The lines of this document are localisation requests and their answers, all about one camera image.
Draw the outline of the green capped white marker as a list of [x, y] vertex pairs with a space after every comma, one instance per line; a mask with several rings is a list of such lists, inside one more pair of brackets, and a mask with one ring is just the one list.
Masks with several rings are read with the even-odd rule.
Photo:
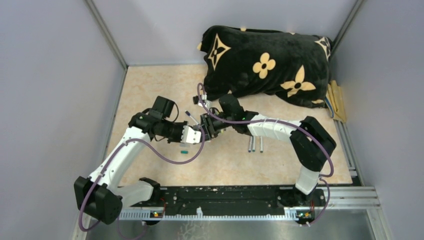
[[251, 137], [251, 152], [254, 153], [256, 151], [256, 137]]

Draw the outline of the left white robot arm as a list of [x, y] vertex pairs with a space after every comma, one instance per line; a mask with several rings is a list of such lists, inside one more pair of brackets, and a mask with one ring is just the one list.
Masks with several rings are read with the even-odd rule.
[[136, 183], [120, 186], [121, 179], [144, 148], [149, 148], [162, 160], [177, 164], [161, 155], [151, 142], [156, 136], [168, 143], [199, 144], [201, 151], [206, 141], [206, 131], [200, 126], [190, 126], [187, 121], [169, 121], [175, 102], [158, 96], [151, 108], [132, 116], [118, 145], [88, 177], [78, 177], [74, 193], [79, 210], [78, 221], [84, 214], [104, 224], [113, 223], [122, 209], [144, 202], [154, 207], [160, 202], [161, 185], [147, 177]]

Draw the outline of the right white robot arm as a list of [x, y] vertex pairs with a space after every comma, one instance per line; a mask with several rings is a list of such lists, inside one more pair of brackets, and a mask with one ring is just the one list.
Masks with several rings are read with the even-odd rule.
[[245, 110], [238, 99], [226, 94], [219, 99], [221, 110], [207, 110], [200, 116], [200, 125], [211, 140], [226, 129], [233, 128], [237, 133], [251, 138], [271, 138], [286, 141], [292, 147], [301, 164], [295, 182], [293, 200], [299, 206], [307, 206], [314, 198], [315, 190], [324, 165], [328, 162], [337, 144], [319, 121], [306, 116], [303, 120], [284, 121], [264, 116], [255, 111]]

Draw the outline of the barcode white blue pen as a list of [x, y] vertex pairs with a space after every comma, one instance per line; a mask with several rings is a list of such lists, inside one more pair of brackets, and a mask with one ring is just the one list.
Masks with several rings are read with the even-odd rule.
[[249, 136], [248, 153], [252, 152], [253, 136]]

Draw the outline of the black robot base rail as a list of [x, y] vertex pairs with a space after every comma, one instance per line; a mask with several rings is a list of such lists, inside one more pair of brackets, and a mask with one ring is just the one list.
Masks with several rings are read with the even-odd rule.
[[166, 216], [195, 215], [198, 208], [206, 216], [276, 216], [291, 207], [316, 210], [325, 203], [322, 189], [305, 195], [293, 185], [163, 186], [134, 207], [157, 208]]

